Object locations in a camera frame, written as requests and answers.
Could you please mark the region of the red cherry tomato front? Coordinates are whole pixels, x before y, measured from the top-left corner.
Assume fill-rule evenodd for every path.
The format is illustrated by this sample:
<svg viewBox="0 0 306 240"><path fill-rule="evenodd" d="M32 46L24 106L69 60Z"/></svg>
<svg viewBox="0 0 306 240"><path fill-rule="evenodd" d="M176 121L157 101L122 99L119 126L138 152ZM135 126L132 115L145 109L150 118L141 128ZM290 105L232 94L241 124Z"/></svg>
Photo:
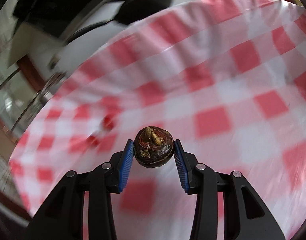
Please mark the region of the red cherry tomato front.
<svg viewBox="0 0 306 240"><path fill-rule="evenodd" d="M97 147L100 144L99 138L95 135L90 135L86 141L92 147Z"/></svg>

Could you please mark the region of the black range hood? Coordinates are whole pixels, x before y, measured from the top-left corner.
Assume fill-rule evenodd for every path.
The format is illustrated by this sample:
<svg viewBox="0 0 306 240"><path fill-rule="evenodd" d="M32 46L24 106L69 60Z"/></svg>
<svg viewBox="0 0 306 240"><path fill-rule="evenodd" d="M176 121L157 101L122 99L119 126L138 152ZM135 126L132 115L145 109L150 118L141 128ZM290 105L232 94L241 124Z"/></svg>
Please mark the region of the black range hood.
<svg viewBox="0 0 306 240"><path fill-rule="evenodd" d="M27 24L63 42L109 0L18 0L14 32Z"/></svg>

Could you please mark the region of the red white checkered tablecloth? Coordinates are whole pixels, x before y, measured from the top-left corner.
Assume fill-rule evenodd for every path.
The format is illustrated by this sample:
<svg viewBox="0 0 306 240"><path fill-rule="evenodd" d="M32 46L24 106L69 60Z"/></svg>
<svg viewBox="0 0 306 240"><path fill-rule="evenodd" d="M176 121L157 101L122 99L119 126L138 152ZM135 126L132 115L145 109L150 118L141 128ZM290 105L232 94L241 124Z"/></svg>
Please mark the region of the red white checkered tablecloth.
<svg viewBox="0 0 306 240"><path fill-rule="evenodd" d="M118 33L62 84L13 151L28 213L65 172L94 169L146 126L166 129L218 172L240 171L293 237L306 219L305 8L197 0Z"/></svg>

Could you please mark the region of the black frying pan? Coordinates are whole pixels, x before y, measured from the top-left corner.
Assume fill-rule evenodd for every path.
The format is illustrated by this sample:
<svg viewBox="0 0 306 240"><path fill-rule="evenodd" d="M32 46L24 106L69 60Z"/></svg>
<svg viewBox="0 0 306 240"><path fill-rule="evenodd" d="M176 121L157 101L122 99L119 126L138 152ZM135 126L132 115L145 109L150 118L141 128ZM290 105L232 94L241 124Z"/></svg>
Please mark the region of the black frying pan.
<svg viewBox="0 0 306 240"><path fill-rule="evenodd" d="M91 24L76 31L67 40L65 40L65 44L70 44L86 33L89 33L90 31L113 21L122 25L130 25L134 22L145 19L170 7L172 0L110 0L110 2L121 3L119 9L112 18Z"/></svg>

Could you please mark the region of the steel pot with lid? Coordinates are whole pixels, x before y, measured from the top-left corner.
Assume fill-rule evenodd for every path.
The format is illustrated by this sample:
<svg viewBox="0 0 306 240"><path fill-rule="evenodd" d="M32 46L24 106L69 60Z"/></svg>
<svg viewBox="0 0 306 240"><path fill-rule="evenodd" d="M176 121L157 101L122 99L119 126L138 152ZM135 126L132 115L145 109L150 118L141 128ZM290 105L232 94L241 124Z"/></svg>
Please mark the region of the steel pot with lid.
<svg viewBox="0 0 306 240"><path fill-rule="evenodd" d="M49 101L55 93L58 91L60 86L67 79L67 72L56 72L47 81L45 86L37 93L38 99L42 103Z"/></svg>

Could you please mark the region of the red cherry tomato left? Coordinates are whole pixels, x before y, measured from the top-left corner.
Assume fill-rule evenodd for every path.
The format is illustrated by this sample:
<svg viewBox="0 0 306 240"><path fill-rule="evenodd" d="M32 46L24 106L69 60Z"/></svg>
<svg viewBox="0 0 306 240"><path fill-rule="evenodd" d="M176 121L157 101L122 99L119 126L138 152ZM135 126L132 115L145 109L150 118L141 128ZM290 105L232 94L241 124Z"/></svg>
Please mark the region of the red cherry tomato left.
<svg viewBox="0 0 306 240"><path fill-rule="evenodd" d="M102 121L102 127L103 129L107 130L107 131L111 131L115 126L115 122L114 122L114 116L112 116L111 114L107 114Z"/></svg>

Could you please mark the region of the red cherry tomato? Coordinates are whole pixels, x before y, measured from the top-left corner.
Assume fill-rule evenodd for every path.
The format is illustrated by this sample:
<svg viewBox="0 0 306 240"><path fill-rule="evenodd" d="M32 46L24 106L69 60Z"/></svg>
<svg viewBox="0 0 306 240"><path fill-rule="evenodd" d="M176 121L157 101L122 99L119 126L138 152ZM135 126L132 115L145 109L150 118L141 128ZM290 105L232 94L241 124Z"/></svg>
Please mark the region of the red cherry tomato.
<svg viewBox="0 0 306 240"><path fill-rule="evenodd" d="M112 116L111 114L107 114L102 121L102 127L103 129L107 130L107 131L111 131L115 126L115 122L114 122L114 116Z"/></svg>
<svg viewBox="0 0 306 240"><path fill-rule="evenodd" d="M86 141L92 147L97 147L100 144L99 138L95 135L90 135Z"/></svg>

